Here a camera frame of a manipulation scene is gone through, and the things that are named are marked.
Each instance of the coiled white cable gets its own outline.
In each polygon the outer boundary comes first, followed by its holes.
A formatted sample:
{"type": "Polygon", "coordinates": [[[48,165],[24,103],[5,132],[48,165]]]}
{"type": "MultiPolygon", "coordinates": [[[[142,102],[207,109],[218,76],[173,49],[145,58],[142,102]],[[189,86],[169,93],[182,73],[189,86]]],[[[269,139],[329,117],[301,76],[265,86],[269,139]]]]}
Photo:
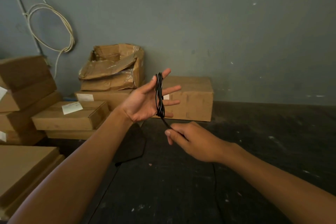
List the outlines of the coiled white cable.
{"type": "Polygon", "coordinates": [[[47,2],[45,0],[43,0],[44,3],[38,3],[38,4],[35,4],[33,5],[27,13],[23,13],[23,15],[26,17],[27,19],[27,25],[28,25],[28,28],[29,28],[29,31],[30,33],[36,38],[36,40],[38,40],[41,44],[43,44],[45,47],[48,47],[49,49],[52,49],[53,51],[57,51],[59,52],[58,56],[57,56],[57,59],[56,59],[56,63],[55,63],[55,73],[54,73],[54,78],[56,78],[56,75],[57,75],[57,64],[58,64],[58,59],[60,58],[61,54],[62,53],[66,53],[66,52],[69,52],[72,50],[72,48],[74,47],[75,45],[75,38],[74,38],[74,33],[73,33],[73,30],[72,30],[72,27],[70,26],[70,23],[67,21],[67,19],[62,15],[60,14],[58,11],[56,11],[51,5],[48,5],[47,2]],[[51,46],[47,45],[45,42],[43,42],[35,33],[34,31],[32,30],[32,27],[31,27],[31,17],[32,15],[40,10],[40,9],[48,9],[48,10],[51,10],[54,14],[56,14],[58,17],[61,18],[66,30],[69,32],[70,34],[70,42],[69,42],[69,45],[61,50],[57,50],[57,49],[54,49],[52,48],[51,46]]]}

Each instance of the palm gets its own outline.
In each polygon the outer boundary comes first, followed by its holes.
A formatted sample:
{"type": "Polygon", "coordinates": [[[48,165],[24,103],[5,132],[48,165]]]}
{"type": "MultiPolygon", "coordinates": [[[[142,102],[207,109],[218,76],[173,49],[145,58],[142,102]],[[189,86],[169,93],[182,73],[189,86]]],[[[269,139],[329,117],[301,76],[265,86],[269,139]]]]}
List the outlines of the palm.
{"type": "MultiPolygon", "coordinates": [[[[166,69],[162,72],[163,78],[167,77],[170,73],[170,69],[166,69]]],[[[123,102],[122,109],[130,117],[133,122],[138,122],[141,120],[146,120],[154,115],[156,115],[156,77],[154,77],[149,83],[144,86],[134,90],[132,94],[123,102]]],[[[181,86],[174,86],[162,90],[163,95],[167,95],[178,91],[181,86]]],[[[165,106],[177,105],[179,100],[164,100],[163,104],[165,106]]],[[[173,117],[172,113],[166,113],[166,117],[173,117]]]]}

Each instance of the painted wall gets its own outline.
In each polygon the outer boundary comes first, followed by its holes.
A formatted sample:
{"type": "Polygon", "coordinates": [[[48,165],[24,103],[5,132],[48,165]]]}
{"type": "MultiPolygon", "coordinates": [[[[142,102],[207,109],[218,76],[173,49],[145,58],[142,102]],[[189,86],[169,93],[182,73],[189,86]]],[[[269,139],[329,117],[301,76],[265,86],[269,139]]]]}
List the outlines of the painted wall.
{"type": "MultiPolygon", "coordinates": [[[[0,57],[36,54],[15,0],[0,0],[0,57]]],[[[41,0],[23,0],[26,9],[41,0]]],[[[336,0],[47,0],[73,26],[77,44],[59,61],[59,90],[79,89],[94,45],[133,43],[147,78],[209,76],[216,100],[336,104],[336,0]]],[[[56,48],[68,35],[52,12],[33,27],[56,48]]],[[[57,52],[43,48],[52,64],[57,52]]]]}

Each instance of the white label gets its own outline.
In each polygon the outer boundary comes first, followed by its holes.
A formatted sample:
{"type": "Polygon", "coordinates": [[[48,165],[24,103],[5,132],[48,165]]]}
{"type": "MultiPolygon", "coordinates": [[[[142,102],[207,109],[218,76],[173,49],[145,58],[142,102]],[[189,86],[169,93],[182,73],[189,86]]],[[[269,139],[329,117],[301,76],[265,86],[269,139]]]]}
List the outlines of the white label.
{"type": "Polygon", "coordinates": [[[92,94],[77,94],[78,101],[94,101],[92,94]]]}
{"type": "Polygon", "coordinates": [[[0,87],[0,100],[3,98],[3,96],[7,93],[8,90],[5,88],[0,87]]]}
{"type": "Polygon", "coordinates": [[[79,102],[75,102],[75,103],[71,103],[71,104],[67,104],[67,105],[63,105],[62,106],[62,110],[63,110],[63,114],[66,115],[68,113],[72,113],[72,112],[77,112],[79,110],[82,110],[83,107],[81,105],[81,103],[79,102]]]}
{"type": "Polygon", "coordinates": [[[7,141],[7,135],[6,133],[0,131],[0,140],[6,142],[7,141]]]}

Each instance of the scratched surface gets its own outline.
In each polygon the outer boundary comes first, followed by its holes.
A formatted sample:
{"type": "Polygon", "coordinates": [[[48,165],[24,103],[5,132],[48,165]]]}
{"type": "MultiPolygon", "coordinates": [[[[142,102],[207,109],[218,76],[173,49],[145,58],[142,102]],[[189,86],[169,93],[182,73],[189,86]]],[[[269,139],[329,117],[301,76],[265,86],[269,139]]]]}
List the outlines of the scratched surface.
{"type": "MultiPolygon", "coordinates": [[[[199,124],[335,195],[335,110],[215,102],[212,121],[199,124]]],[[[143,156],[121,164],[90,223],[222,223],[215,194],[225,223],[289,223],[258,191],[219,164],[214,193],[212,164],[169,146],[161,120],[149,119],[141,129],[147,138],[143,156]]]]}

